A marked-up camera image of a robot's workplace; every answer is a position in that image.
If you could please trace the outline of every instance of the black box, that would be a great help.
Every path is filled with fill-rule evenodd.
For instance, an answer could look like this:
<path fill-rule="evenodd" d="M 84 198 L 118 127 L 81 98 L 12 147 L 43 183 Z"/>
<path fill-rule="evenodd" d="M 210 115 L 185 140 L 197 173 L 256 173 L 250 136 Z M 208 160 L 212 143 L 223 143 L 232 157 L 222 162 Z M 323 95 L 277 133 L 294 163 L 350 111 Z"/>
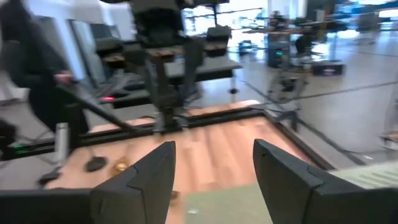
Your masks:
<path fill-rule="evenodd" d="M 314 62 L 312 63 L 312 74 L 316 77 L 330 77 L 343 75 L 345 65 L 341 62 Z"/>

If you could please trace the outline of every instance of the metal frame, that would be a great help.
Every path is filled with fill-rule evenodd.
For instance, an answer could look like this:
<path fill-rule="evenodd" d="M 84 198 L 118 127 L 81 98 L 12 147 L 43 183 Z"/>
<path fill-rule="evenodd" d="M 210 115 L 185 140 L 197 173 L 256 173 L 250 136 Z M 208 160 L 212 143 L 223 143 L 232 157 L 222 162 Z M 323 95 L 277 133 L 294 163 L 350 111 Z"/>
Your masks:
<path fill-rule="evenodd" d="M 319 156 L 318 153 L 294 131 L 294 129 L 297 127 L 297 114 L 295 111 L 289 111 L 285 113 L 284 118 L 281 118 L 281 116 L 276 117 L 271 111 L 264 110 L 263 108 L 265 105 L 266 104 L 259 104 L 248 106 L 245 108 L 231 109 L 197 116 L 189 116 L 187 117 L 188 128 L 198 128 L 212 124 L 263 116 L 264 118 L 271 121 L 277 129 L 282 131 L 282 133 L 284 133 L 299 149 L 301 149 L 318 167 L 321 167 L 322 169 L 335 168 L 327 160 L 322 158 L 322 156 Z M 291 122 L 290 126 L 286 124 L 286 120 L 289 120 Z M 80 136 L 80 142 L 78 143 L 78 147 L 88 147 L 97 144 L 151 136 L 155 134 L 154 123 L 133 127 L 137 131 L 128 132 L 123 131 L 122 129 L 114 129 L 98 133 L 83 134 Z M 166 129 L 165 133 L 172 133 L 176 131 L 181 131 L 181 129 L 178 127 L 171 127 Z M 14 154 L 8 154 L 6 157 L 3 157 L 2 160 L 8 161 L 12 159 L 37 156 L 40 154 L 54 152 L 54 147 L 54 139 L 41 141 L 34 145 L 25 145 L 24 147 L 18 147 Z"/>

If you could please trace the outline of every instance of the black jacket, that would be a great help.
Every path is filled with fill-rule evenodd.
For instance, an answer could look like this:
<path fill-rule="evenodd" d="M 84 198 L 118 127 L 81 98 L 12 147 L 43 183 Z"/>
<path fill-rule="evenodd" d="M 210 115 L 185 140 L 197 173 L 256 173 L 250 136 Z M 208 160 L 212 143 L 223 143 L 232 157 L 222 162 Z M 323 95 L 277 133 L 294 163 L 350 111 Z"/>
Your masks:
<path fill-rule="evenodd" d="M 43 43 L 41 50 L 51 66 L 52 74 L 68 70 L 55 50 L 46 41 L 43 41 Z M 30 55 L 21 44 L 13 41 L 5 42 L 0 53 L 2 68 L 8 72 L 11 80 L 18 87 L 29 88 L 32 91 L 48 91 L 54 86 L 50 86 L 45 79 L 52 77 L 44 77 L 43 68 L 40 68 L 31 60 L 34 57 L 35 55 Z"/>

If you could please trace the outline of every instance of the metal pole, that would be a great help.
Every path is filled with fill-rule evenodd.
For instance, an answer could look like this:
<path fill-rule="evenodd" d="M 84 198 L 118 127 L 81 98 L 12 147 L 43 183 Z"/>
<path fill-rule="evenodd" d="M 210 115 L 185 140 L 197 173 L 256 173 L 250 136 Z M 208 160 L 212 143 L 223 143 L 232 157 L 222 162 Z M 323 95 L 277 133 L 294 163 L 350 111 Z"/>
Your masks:
<path fill-rule="evenodd" d="M 217 4 L 213 4 L 211 5 L 211 7 L 213 8 L 213 16 L 214 16 L 214 24 L 215 27 L 217 26 Z"/>
<path fill-rule="evenodd" d="M 62 167 L 68 157 L 69 128 L 68 123 L 58 123 L 55 132 L 55 152 L 57 153 L 57 167 Z"/>
<path fill-rule="evenodd" d="M 332 46 L 331 46 L 331 52 L 330 52 L 330 55 L 329 55 L 329 60 L 331 62 L 336 60 L 337 37 L 338 37 L 338 32 L 336 31 L 335 38 L 333 38 L 333 43 L 332 43 Z"/>

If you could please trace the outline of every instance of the small brown object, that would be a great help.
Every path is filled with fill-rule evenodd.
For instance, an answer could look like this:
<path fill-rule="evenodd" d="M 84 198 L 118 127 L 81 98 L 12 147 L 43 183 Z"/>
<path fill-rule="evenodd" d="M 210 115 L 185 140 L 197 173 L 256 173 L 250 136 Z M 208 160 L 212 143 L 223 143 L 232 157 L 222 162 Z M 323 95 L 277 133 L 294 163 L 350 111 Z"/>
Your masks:
<path fill-rule="evenodd" d="M 126 156 L 118 159 L 111 168 L 111 177 L 119 175 L 121 172 L 125 171 L 129 167 L 130 163 Z"/>
<path fill-rule="evenodd" d="M 171 206 L 177 203 L 177 200 L 178 200 L 179 196 L 180 196 L 180 192 L 175 191 L 175 190 L 172 191 L 172 196 L 170 198 L 170 205 Z"/>

